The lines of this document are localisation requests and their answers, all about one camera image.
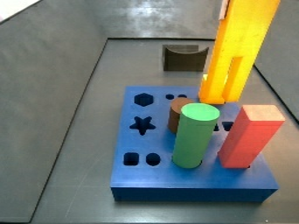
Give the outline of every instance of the gray wall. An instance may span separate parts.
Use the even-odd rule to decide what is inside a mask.
[[[0,25],[0,221],[30,221],[107,38],[80,0]]]
[[[257,68],[299,121],[299,1],[282,0]]]

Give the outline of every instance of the blue shape sorter board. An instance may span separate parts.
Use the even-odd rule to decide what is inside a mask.
[[[175,134],[167,129],[172,98],[198,101],[198,87],[127,87],[111,190],[116,201],[253,201],[262,202],[278,183],[262,154],[247,169],[226,169],[218,151],[227,137],[223,122],[234,123],[236,103],[216,106],[218,128],[199,167],[172,162]]]

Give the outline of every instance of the gray floor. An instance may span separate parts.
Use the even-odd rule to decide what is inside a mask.
[[[299,129],[255,70],[239,104],[275,104],[286,116],[285,126],[265,149],[281,190],[263,204],[114,201],[108,184],[124,88],[196,86],[202,74],[163,71],[163,44],[186,43],[212,46],[210,41],[108,41],[32,223],[299,221],[299,178],[290,178],[297,173]]]

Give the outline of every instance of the hexagon-shaped hole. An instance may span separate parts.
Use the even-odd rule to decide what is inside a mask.
[[[135,96],[135,104],[140,105],[142,107],[151,105],[154,102],[154,96],[147,93],[142,93]]]

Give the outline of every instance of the orange block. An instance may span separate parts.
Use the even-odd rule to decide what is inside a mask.
[[[275,105],[245,105],[219,150],[226,168],[249,168],[286,121]]]

